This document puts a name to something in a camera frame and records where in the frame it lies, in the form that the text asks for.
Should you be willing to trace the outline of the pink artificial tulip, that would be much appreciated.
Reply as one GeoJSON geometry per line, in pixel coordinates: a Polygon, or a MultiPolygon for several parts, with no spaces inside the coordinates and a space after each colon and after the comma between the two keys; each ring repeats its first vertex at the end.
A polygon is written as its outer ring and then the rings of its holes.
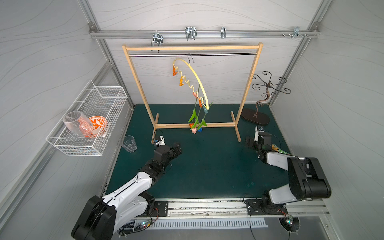
{"type": "Polygon", "coordinates": [[[193,91],[193,96],[196,98],[196,100],[195,100],[195,105],[193,108],[192,115],[189,119],[189,127],[190,127],[190,130],[193,134],[195,134],[198,131],[198,126],[200,125],[199,114],[197,113],[197,106],[200,107],[202,101],[199,98],[199,91],[200,91],[200,87],[198,87],[197,92],[193,91]]]}

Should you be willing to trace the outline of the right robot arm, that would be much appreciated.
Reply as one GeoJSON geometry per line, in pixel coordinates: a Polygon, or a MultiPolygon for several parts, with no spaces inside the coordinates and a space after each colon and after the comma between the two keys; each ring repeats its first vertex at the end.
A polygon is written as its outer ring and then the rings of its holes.
{"type": "Polygon", "coordinates": [[[331,186],[317,158],[280,153],[272,149],[271,145],[258,143],[250,137],[246,138],[245,144],[257,151],[258,159],[263,163],[288,172],[289,183],[267,190],[262,196],[262,206],[277,206],[331,197],[331,186]]]}

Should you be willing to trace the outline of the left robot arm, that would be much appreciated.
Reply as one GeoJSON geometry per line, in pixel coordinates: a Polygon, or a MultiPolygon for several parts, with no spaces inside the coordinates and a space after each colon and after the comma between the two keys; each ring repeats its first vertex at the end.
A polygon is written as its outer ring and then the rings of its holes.
{"type": "Polygon", "coordinates": [[[159,145],[154,157],[130,181],[108,195],[91,197],[72,229],[72,238],[110,240],[135,217],[151,214],[155,198],[147,191],[165,174],[170,162],[181,154],[179,143],[171,147],[159,145]]]}

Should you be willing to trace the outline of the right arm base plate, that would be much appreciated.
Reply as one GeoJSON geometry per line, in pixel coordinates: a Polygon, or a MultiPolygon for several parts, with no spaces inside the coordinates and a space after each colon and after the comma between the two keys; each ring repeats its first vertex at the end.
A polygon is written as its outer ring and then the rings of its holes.
{"type": "Polygon", "coordinates": [[[261,216],[261,215],[281,215],[288,214],[285,204],[274,204],[267,196],[262,196],[260,199],[243,198],[243,202],[247,207],[247,213],[249,216],[261,216]]]}

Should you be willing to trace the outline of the yellow wavy clothes hanger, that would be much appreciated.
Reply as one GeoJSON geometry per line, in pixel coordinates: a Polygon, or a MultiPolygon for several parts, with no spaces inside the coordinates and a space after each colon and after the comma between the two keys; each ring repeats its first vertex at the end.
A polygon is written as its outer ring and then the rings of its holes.
{"type": "Polygon", "coordinates": [[[181,76],[184,77],[184,85],[187,86],[193,94],[193,91],[198,90],[198,87],[200,87],[199,91],[199,98],[203,97],[204,98],[204,105],[206,106],[207,109],[211,109],[211,102],[209,101],[208,94],[206,92],[206,89],[203,85],[202,80],[194,70],[194,68],[191,66],[191,64],[188,61],[185,61],[181,58],[176,58],[173,60],[172,64],[172,75],[173,75],[173,66],[176,66],[178,73],[176,75],[179,76],[179,83],[180,83],[180,78],[181,76]],[[183,70],[179,67],[179,63],[184,64],[186,68],[191,72],[189,75],[186,75],[183,70]]]}

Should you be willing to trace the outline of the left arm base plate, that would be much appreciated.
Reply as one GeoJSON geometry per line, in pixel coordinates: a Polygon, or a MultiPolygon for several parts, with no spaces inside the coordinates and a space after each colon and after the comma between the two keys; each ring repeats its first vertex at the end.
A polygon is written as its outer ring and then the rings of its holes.
{"type": "Polygon", "coordinates": [[[147,209],[144,214],[155,217],[167,217],[168,216],[168,201],[152,201],[148,203],[147,209]]]}

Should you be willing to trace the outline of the blue artificial tulip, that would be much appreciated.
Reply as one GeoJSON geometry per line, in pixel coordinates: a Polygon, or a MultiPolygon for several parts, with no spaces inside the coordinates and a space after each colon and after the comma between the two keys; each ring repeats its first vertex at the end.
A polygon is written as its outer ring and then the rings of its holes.
{"type": "Polygon", "coordinates": [[[202,127],[203,126],[207,126],[207,123],[206,123],[206,121],[205,121],[205,117],[206,117],[206,113],[204,114],[204,117],[203,117],[203,119],[200,121],[199,120],[199,122],[198,122],[198,124],[195,126],[195,128],[196,128],[196,130],[197,130],[197,132],[201,132],[202,131],[202,127]]]}

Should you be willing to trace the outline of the orange artificial tulip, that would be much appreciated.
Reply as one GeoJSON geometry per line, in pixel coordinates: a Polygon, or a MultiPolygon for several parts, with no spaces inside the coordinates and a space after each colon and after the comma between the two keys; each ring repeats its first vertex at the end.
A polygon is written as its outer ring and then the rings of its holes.
{"type": "Polygon", "coordinates": [[[194,109],[193,109],[192,115],[191,115],[191,117],[189,119],[189,127],[190,127],[190,129],[193,129],[198,124],[198,122],[199,122],[199,117],[198,117],[198,114],[196,112],[197,103],[198,103],[198,100],[195,101],[194,109]]]}

